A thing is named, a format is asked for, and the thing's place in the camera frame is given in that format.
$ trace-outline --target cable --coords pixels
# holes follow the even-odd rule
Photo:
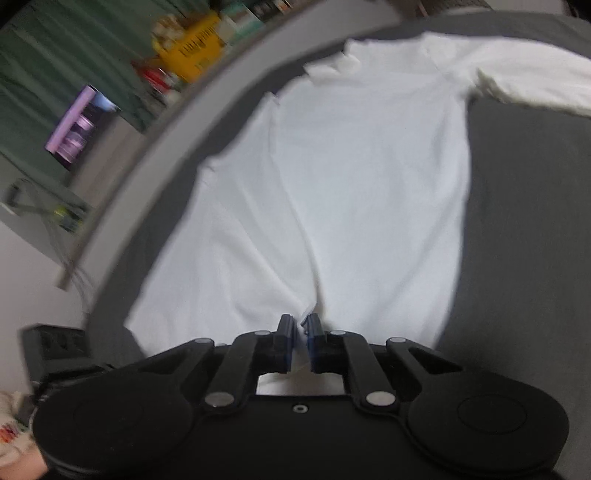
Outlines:
[[[40,210],[46,210],[43,201],[41,200],[41,196],[39,195],[39,191],[37,190],[37,186],[29,179],[20,180],[26,185],[29,197],[31,200],[33,200],[35,207]],[[93,281],[88,273],[72,265],[67,256],[66,247],[60,237],[60,232],[57,231],[55,224],[50,222],[44,215],[41,215],[41,221],[43,222],[43,225],[47,231],[47,236],[49,237],[52,249],[56,253],[57,258],[61,262],[62,266],[72,278],[72,284],[76,288],[76,291],[80,297],[82,313],[84,316],[88,316],[90,313],[90,303],[88,301],[87,292],[85,291],[85,287],[87,287],[87,285],[85,284],[83,276],[86,277],[86,280],[89,282],[91,288],[95,289]]]

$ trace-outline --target dark gray surface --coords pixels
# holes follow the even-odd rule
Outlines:
[[[370,37],[400,39],[426,30],[529,38],[591,58],[591,25],[539,14],[427,18]],[[183,214],[198,163],[228,144],[265,92],[303,74],[305,62],[341,48],[325,48],[271,72],[243,95],[173,177],[122,254],[88,320],[92,348],[101,361],[122,365],[141,356],[122,324]],[[587,479],[591,121],[480,99],[470,105],[469,127],[473,171],[462,269],[440,349],[555,396],[571,420],[559,470],[569,479]]]

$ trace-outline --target metal bolt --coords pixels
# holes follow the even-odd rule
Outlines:
[[[234,403],[234,396],[228,392],[212,392],[205,397],[205,403],[210,407],[227,407]]]
[[[308,407],[305,406],[305,405],[302,405],[300,403],[300,404],[294,405],[293,411],[295,413],[307,413],[308,412]]]
[[[371,392],[365,397],[367,403],[374,407],[389,407],[396,401],[396,397],[389,392]]]

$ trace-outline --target black device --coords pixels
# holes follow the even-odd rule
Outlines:
[[[546,393],[404,338],[370,345],[324,332],[315,314],[303,325],[312,371],[342,375],[346,395],[256,395],[259,375],[290,369],[296,324],[284,315],[276,332],[195,339],[58,389],[34,415],[38,446],[71,479],[557,478],[569,422]],[[58,333],[46,328],[27,330],[29,350],[39,331]],[[41,382],[47,370],[33,368]]]

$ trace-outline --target round joint cover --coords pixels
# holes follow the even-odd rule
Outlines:
[[[566,413],[552,397],[487,373],[432,375],[407,421],[435,460],[485,474],[545,468],[569,433]]]
[[[191,430],[193,411],[163,375],[105,375],[65,388],[38,409],[33,434],[65,471],[117,476],[149,468]]]

